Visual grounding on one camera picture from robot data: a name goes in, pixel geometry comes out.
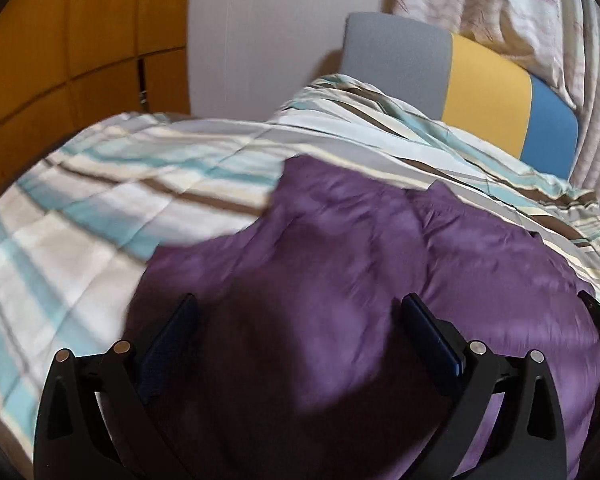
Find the purple blanket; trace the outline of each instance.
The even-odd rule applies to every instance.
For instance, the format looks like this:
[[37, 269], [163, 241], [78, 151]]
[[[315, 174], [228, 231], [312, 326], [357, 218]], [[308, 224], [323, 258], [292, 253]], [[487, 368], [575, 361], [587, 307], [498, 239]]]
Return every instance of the purple blanket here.
[[207, 312], [200, 351], [148, 407], [196, 478], [397, 479], [449, 407], [392, 327], [392, 303], [416, 292], [467, 340], [547, 355], [573, 478], [600, 383], [583, 289], [541, 240], [440, 182], [401, 190], [298, 156], [248, 229], [155, 251], [125, 336], [185, 292]]

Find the striped bedding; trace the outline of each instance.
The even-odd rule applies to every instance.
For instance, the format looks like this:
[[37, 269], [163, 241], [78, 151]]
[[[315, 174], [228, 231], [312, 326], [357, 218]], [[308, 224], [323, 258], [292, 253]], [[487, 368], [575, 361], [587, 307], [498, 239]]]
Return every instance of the striped bedding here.
[[268, 123], [121, 114], [40, 160], [0, 199], [0, 444], [27, 476], [54, 353], [106, 350], [155, 247], [247, 227], [299, 153], [399, 187], [443, 180], [464, 202], [539, 232], [600, 300], [591, 192], [359, 81], [317, 80]]

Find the white wall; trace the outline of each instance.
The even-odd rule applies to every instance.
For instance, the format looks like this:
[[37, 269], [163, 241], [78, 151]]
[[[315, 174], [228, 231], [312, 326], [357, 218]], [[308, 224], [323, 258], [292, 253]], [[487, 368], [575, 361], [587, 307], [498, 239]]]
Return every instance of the white wall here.
[[393, 0], [189, 0], [189, 89], [197, 117], [266, 120], [339, 64], [345, 19]]

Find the metal screw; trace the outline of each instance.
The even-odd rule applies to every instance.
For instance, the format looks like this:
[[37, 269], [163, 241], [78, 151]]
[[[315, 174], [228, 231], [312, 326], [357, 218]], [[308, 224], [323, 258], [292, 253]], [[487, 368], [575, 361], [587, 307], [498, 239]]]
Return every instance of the metal screw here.
[[69, 355], [70, 355], [69, 351], [66, 348], [63, 348], [62, 350], [58, 350], [58, 352], [56, 352], [56, 361], [58, 361], [59, 363], [62, 363], [69, 358]]
[[544, 354], [539, 350], [531, 351], [531, 358], [538, 364], [544, 361]]
[[129, 341], [118, 341], [115, 345], [113, 345], [113, 351], [116, 354], [126, 354], [129, 352], [131, 348], [131, 343]]
[[469, 343], [469, 348], [474, 354], [484, 355], [487, 353], [487, 345], [482, 341], [471, 341], [471, 343]]

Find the bed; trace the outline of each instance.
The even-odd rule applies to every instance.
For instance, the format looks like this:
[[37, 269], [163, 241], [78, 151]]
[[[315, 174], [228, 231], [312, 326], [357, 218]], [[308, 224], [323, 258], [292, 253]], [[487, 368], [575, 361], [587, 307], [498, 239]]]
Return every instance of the bed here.
[[105, 351], [154, 249], [249, 226], [298, 154], [397, 187], [441, 180], [463, 202], [539, 233], [600, 301], [591, 192], [350, 76], [316, 80], [267, 123], [120, 114], [0, 198], [0, 445], [26, 476], [55, 352]]

